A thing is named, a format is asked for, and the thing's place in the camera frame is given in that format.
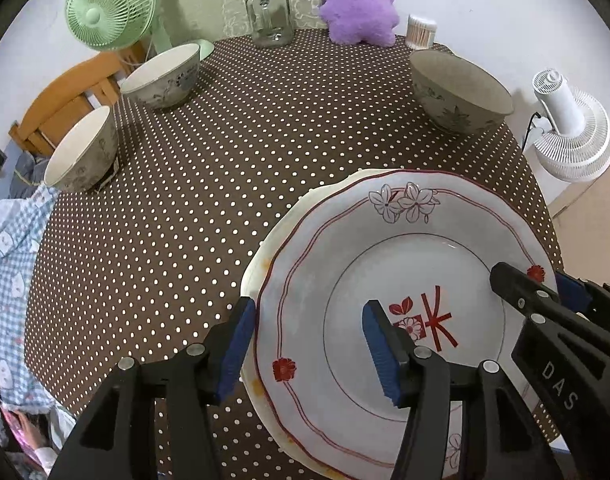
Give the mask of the pink screen phone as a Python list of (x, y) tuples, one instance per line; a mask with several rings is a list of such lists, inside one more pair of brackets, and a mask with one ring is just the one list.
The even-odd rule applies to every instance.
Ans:
[(53, 453), (50, 451), (48, 435), (40, 424), (40, 417), (8, 410), (2, 410), (2, 414), (22, 451), (35, 463), (49, 465)]

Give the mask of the cotton swab container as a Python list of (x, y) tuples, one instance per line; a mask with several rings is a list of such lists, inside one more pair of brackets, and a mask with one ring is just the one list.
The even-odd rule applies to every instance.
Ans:
[(428, 50), (433, 47), (437, 23), (429, 18), (408, 16), (406, 45), (411, 50)]

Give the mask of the glass jar black lid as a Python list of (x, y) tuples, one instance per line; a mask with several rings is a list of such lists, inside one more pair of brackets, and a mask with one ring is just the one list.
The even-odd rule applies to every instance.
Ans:
[(283, 47), (293, 40), (290, 0), (245, 0), (245, 9), (256, 47)]

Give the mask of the grey bowl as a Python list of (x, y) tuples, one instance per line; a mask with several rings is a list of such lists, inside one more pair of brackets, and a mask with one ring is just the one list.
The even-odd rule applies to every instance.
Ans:
[(183, 44), (158, 54), (131, 73), (120, 92), (151, 110), (176, 106), (198, 81), (200, 53), (198, 44)]
[(514, 113), (511, 93), (494, 76), (450, 53), (410, 54), (413, 97), (442, 130), (479, 134), (498, 129)]
[(111, 107), (92, 110), (56, 147), (44, 173), (44, 184), (62, 192), (89, 191), (114, 166), (118, 146)]

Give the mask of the large yellow floral plate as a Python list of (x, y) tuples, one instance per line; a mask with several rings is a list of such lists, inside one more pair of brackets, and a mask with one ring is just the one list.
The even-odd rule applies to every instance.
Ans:
[[(319, 186), (308, 191), (287, 214), (284, 214), (282, 219), (269, 231), (262, 244), (259, 245), (258, 251), (255, 252), (254, 257), (244, 271), (241, 281), (241, 295), (254, 300), (258, 298), (273, 256), (297, 226), (297, 223), (306, 216), (310, 208), (361, 179), (385, 174), (386, 172), (387, 169), (361, 169), (341, 182)], [(255, 342), (256, 336), (253, 336), (242, 365), (241, 375), (245, 390), (250, 397), (250, 403), (254, 406), (256, 414), (273, 437), (273, 440), (288, 456), (305, 467), (317, 471), (318, 474), (329, 476), (331, 467), (309, 456), (296, 439), (280, 426), (278, 416), (273, 413), (270, 397), (266, 393), (257, 370)]]

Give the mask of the brown polka dot tablecloth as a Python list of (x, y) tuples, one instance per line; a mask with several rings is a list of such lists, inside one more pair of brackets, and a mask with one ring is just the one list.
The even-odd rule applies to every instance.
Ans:
[(79, 414), (123, 356), (171, 358), (227, 317), (260, 242), (311, 188), (363, 168), (442, 169), (496, 192), (562, 263), (546, 203), (507, 126), (436, 129), (409, 49), (219, 41), (182, 105), (114, 106), (118, 174), (55, 202), (32, 274), (25, 362)]

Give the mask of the grey striped pillow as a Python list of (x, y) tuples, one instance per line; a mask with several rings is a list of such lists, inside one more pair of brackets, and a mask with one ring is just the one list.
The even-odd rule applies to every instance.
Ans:
[(9, 198), (29, 198), (42, 183), (50, 158), (23, 152), (17, 159), (10, 183)]

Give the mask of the white plate red pattern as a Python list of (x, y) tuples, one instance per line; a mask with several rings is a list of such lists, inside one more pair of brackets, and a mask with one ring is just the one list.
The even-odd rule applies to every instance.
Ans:
[(242, 291), (256, 304), (245, 388), (278, 445), (331, 479), (386, 479), (409, 426), (405, 372), (482, 366), (528, 408), (512, 359), (525, 318), (491, 287), (513, 266), (547, 288), (529, 223), (441, 171), (362, 170), (309, 192), (268, 234)]

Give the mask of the white standing fan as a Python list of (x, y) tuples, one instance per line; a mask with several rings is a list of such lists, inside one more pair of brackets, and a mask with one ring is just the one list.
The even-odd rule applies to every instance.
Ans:
[(536, 73), (533, 90), (544, 116), (528, 138), (542, 168), (568, 183), (596, 180), (610, 166), (610, 118), (604, 106), (553, 68)]

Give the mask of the purple plush toy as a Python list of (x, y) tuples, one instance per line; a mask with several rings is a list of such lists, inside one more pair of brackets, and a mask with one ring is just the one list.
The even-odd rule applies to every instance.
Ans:
[(399, 16), (395, 0), (323, 0), (319, 14), (334, 44), (391, 47)]

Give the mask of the green desk fan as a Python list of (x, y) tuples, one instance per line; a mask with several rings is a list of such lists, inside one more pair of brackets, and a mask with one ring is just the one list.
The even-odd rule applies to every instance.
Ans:
[(180, 0), (66, 0), (64, 15), (72, 35), (99, 52), (141, 44), (148, 60), (180, 44), (197, 44), (204, 60), (215, 50), (189, 24)]

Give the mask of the blue checked blanket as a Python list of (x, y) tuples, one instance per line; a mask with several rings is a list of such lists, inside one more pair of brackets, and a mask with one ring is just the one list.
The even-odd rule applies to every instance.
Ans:
[(0, 400), (8, 411), (49, 414), (55, 398), (25, 362), (32, 272), (58, 190), (39, 185), (28, 198), (0, 200)]

